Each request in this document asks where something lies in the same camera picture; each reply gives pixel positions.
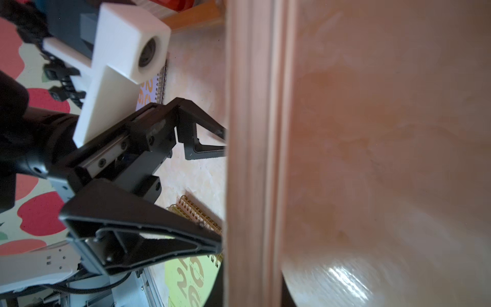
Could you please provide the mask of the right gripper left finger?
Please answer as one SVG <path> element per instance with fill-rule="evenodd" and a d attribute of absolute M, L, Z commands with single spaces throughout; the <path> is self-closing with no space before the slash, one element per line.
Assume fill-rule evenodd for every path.
<path fill-rule="evenodd" d="M 224 307 L 225 265 L 219 268 L 216 281 L 203 307 Z"/>

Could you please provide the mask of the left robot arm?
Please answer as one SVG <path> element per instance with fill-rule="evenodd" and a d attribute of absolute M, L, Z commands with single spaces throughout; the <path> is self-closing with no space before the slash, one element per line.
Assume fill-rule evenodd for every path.
<path fill-rule="evenodd" d="M 219 138 L 225 128 L 194 102 L 149 104 L 89 143 L 73 142 L 76 115 L 30 107 L 27 89 L 1 75 L 1 210 L 14 206 L 17 174 L 48 179 L 63 200 L 55 215 L 65 243 L 1 257 L 1 291 L 55 288 L 81 267 L 130 273 L 182 257 L 218 254 L 221 236 L 156 206 L 156 169 L 177 143 L 188 160 L 222 157 L 202 145 L 197 126 Z"/>

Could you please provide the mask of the pink calendar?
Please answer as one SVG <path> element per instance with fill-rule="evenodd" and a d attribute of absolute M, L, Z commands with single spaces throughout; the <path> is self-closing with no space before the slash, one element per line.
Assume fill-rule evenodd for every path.
<path fill-rule="evenodd" d="M 226 306 L 280 306 L 296 1 L 230 1 Z"/>

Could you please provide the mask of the green calendar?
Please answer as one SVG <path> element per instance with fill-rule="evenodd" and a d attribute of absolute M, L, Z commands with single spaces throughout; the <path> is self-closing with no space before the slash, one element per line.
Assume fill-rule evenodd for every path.
<path fill-rule="evenodd" d="M 221 227 L 190 198 L 183 195 L 168 210 L 221 234 Z M 204 306 L 216 281 L 222 254 L 192 256 L 170 260 L 164 264 L 165 284 L 169 290 L 169 306 Z"/>

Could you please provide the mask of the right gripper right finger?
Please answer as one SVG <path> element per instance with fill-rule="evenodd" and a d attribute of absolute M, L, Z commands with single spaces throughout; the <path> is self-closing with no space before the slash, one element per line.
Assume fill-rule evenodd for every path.
<path fill-rule="evenodd" d="M 297 307 L 289 291 L 288 285 L 286 284 L 284 274 L 281 274 L 281 277 L 282 277 L 281 307 Z"/>

